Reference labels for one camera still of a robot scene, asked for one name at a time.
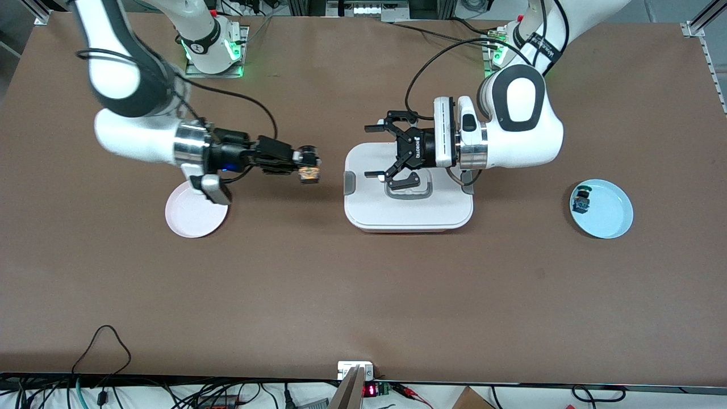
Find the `brown tabletop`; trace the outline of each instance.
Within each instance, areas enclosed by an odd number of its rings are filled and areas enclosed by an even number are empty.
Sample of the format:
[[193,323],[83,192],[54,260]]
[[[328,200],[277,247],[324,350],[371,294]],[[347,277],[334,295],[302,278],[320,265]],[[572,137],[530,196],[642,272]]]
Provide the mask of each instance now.
[[[131,21],[182,61],[164,16]],[[390,140],[363,126],[403,108],[445,44],[363,18],[274,19],[244,78],[206,83],[259,98],[282,140],[318,146],[321,183],[253,172],[217,232],[183,239],[164,220],[181,172],[99,146],[79,31],[54,13],[0,111],[0,370],[68,371],[109,323],[128,373],[331,378],[362,359],[389,379],[727,386],[727,120],[699,42],[675,24],[599,25],[547,76],[566,127],[554,162],[486,171],[456,231],[363,233],[343,211],[345,155]],[[412,105],[474,97],[482,76],[481,52],[460,47]],[[194,90],[191,103],[271,132],[240,100]],[[571,225],[565,197],[588,178],[630,195],[623,237]],[[105,334],[80,369],[123,361]]]

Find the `teal cable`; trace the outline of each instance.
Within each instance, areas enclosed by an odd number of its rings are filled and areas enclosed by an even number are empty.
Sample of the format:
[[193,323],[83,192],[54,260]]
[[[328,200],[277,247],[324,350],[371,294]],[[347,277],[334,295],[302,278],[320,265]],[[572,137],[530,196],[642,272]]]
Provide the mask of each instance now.
[[84,395],[81,394],[81,379],[76,379],[76,394],[79,396],[79,400],[81,401],[81,406],[83,406],[84,409],[89,409],[89,406],[86,405],[86,400],[84,400]]

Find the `small object on plate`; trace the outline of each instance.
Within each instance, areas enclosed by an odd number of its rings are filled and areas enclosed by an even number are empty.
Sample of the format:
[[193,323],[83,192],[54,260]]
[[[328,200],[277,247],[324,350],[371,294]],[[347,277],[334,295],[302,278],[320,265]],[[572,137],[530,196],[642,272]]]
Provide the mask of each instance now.
[[576,190],[578,193],[576,193],[576,198],[573,199],[573,211],[583,214],[588,211],[588,204],[590,203],[588,192],[592,189],[589,186],[578,186]]
[[571,216],[578,227],[599,239],[615,239],[631,227],[634,210],[620,187],[607,180],[581,182],[570,199]]
[[164,214],[166,224],[174,233],[195,239],[217,230],[227,211],[227,206],[210,202],[185,181],[169,195]]

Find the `white robot link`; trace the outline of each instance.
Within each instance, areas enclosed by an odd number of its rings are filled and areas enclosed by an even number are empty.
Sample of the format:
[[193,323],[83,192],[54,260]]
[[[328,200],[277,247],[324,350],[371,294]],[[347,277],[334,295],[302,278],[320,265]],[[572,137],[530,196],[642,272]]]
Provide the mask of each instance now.
[[[197,68],[221,72],[235,62],[225,34],[231,24],[213,18],[202,0],[149,2],[172,20],[185,46],[196,49]],[[245,132],[208,129],[193,111],[195,119],[184,119],[190,81],[134,35],[119,0],[73,0],[69,5],[89,46],[79,56],[88,60],[92,91],[105,107],[96,115],[95,132],[107,151],[178,166],[195,193],[220,205],[231,201],[225,186],[230,180],[222,179],[220,170],[241,176],[253,167],[273,175],[297,171],[303,183],[318,182],[320,159],[313,146],[294,150],[277,135],[251,140]]]
[[[405,168],[444,167],[453,180],[467,186],[474,180],[464,183],[450,168],[458,165],[461,170],[481,171],[537,166],[554,160],[563,143],[563,124],[550,105],[543,73],[558,61],[568,43],[628,1],[529,0],[522,21],[508,23],[493,33],[520,54],[503,47],[497,70],[479,87],[477,107],[489,122],[477,120],[468,96],[460,97],[456,105],[453,98],[436,98],[434,128],[418,128],[421,116],[415,111],[389,111],[379,124],[364,129],[394,135],[396,161],[387,170],[366,172],[366,177],[379,178],[395,191],[417,187],[422,180],[416,172],[396,179]],[[411,127],[403,131],[395,122],[408,122]]]

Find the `gray floor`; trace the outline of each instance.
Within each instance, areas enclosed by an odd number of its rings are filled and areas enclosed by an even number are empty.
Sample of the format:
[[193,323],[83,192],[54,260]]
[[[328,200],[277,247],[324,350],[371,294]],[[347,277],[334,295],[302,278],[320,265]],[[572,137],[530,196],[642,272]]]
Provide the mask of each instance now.
[[[609,21],[618,23],[682,23],[694,17],[710,0],[632,0]],[[134,0],[123,0],[129,11],[146,11]],[[457,5],[457,15],[462,18],[484,20],[512,20],[527,7],[527,0],[495,0],[492,10],[479,14]],[[30,36],[33,17],[18,0],[0,0],[0,41],[18,52]],[[707,29],[707,46],[723,89],[727,89],[727,12],[724,12]],[[0,104],[10,83],[17,58],[0,47]]]

